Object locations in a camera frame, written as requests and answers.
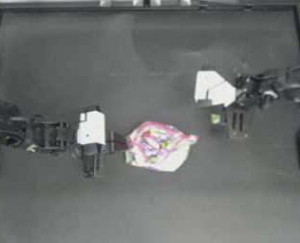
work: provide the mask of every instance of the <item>crumpled bag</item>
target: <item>crumpled bag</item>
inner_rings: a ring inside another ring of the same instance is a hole
[[[176,171],[185,160],[191,146],[199,141],[176,127],[156,121],[145,122],[129,136],[127,162],[157,171]]]

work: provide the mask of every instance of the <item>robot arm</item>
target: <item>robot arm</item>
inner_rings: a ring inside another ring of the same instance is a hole
[[[236,85],[213,68],[199,71],[195,100],[200,107],[212,108],[212,124],[227,125],[229,138],[248,138],[251,115],[257,107],[267,109],[282,98],[300,103],[300,95],[294,92],[300,90],[299,78],[292,75],[298,71],[300,66],[286,73],[274,70],[239,76]]]
[[[74,122],[48,121],[38,115],[26,117],[14,104],[0,101],[0,144],[52,155],[69,151],[84,161],[85,177],[90,178],[100,171],[104,155],[128,150],[128,141],[107,130],[98,106],[85,110],[76,126]]]

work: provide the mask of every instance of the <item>metal frame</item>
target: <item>metal frame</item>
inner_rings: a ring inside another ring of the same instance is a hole
[[[298,28],[298,40],[300,46],[300,5],[217,5],[197,0],[132,0],[127,2],[115,2],[113,0],[101,0],[96,2],[70,2],[70,3],[12,3],[0,4],[2,14],[8,11],[203,11],[216,12],[268,12],[268,11],[292,11],[294,21]]]

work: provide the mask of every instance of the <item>black table surface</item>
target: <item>black table surface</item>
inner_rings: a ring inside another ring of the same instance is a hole
[[[0,242],[300,242],[300,109],[259,112],[251,140],[216,134],[193,102],[196,72],[228,80],[300,64],[291,12],[14,12],[0,27],[0,99],[78,120],[100,104],[129,134],[145,121],[201,137],[175,173],[107,157],[84,179],[68,154],[0,153]]]

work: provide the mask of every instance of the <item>plastic bag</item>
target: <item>plastic bag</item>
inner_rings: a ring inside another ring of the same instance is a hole
[[[156,121],[145,122],[129,136],[127,162],[159,171],[176,171],[184,164],[199,137]]]

